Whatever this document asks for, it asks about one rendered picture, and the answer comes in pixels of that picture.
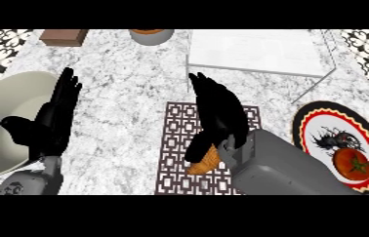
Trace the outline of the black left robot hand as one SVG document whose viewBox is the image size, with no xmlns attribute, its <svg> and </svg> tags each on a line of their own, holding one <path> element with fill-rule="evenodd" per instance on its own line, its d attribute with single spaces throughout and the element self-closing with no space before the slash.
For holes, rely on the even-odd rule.
<svg viewBox="0 0 369 237">
<path fill-rule="evenodd" d="M 46 156 L 61 156 L 67 150 L 82 89 L 83 83 L 74 69 L 65 67 L 51 101 L 40 107 L 34 119 L 8 116 L 0 120 L 14 143 L 29 148 L 32 161 Z"/>
</svg>

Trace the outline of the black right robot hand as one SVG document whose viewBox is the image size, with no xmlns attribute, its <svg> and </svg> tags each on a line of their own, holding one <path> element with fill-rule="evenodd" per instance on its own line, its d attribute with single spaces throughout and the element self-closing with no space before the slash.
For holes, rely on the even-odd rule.
<svg viewBox="0 0 369 237">
<path fill-rule="evenodd" d="M 235 137 L 235 148 L 246 144 L 250 125 L 241 101 L 228 88 L 203 72 L 191 73 L 189 78 L 197 94 L 203 130 L 194 136 L 185 160 L 200 163 L 212 146 L 219 147 L 229 136 Z"/>
</svg>

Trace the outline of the golden brown croissant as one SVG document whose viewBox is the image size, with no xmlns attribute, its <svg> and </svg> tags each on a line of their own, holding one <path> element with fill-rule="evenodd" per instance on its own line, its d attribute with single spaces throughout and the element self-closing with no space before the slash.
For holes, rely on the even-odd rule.
<svg viewBox="0 0 369 237">
<path fill-rule="evenodd" d="M 204 175 L 213 171 L 220 163 L 220 157 L 216 146 L 212 145 L 204 156 L 201 156 L 194 149 L 187 151 L 185 160 L 191 163 L 188 168 L 189 175 Z"/>
</svg>

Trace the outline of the brown patterned placemat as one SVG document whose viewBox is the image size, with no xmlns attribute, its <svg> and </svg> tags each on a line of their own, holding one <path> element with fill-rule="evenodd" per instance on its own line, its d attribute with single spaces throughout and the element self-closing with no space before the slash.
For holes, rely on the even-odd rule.
<svg viewBox="0 0 369 237">
<path fill-rule="evenodd" d="M 185 153 L 195 134 L 203 130 L 198 107 L 191 102 L 166 105 L 156 195 L 243 195 L 232 186 L 231 171 L 223 163 L 204 175 L 189 175 Z"/>
</svg>

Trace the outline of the black red patterned plate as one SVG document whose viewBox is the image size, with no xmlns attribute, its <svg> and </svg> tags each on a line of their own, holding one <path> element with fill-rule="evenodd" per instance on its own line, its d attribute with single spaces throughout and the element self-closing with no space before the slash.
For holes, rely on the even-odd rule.
<svg viewBox="0 0 369 237">
<path fill-rule="evenodd" d="M 291 123 L 293 143 L 328 167 L 339 181 L 369 195 L 369 178 L 349 180 L 334 165 L 334 154 L 343 148 L 359 150 L 369 159 L 369 122 L 344 105 L 325 100 L 305 104 Z"/>
</svg>

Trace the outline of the brown wooden block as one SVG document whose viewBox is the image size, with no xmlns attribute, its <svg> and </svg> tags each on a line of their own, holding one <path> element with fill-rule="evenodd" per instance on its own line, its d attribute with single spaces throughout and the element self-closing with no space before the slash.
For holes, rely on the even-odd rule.
<svg viewBox="0 0 369 237">
<path fill-rule="evenodd" d="M 48 46 L 80 47 L 89 31 L 86 29 L 46 29 L 40 41 Z"/>
</svg>

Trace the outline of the grey pot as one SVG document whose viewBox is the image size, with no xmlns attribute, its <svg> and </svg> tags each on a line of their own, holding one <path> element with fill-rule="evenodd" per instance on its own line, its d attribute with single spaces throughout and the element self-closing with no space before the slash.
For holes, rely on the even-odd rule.
<svg viewBox="0 0 369 237">
<path fill-rule="evenodd" d="M 145 46 L 163 44 L 175 33 L 173 29 L 132 29 L 130 35 L 133 40 Z"/>
</svg>

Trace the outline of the red tomato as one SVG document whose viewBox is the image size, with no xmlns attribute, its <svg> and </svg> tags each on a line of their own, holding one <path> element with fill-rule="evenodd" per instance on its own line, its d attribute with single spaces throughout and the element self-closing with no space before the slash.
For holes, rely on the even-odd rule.
<svg viewBox="0 0 369 237">
<path fill-rule="evenodd" d="M 334 165 L 339 173 L 349 180 L 367 180 L 369 178 L 369 159 L 353 148 L 343 148 L 334 154 Z"/>
</svg>

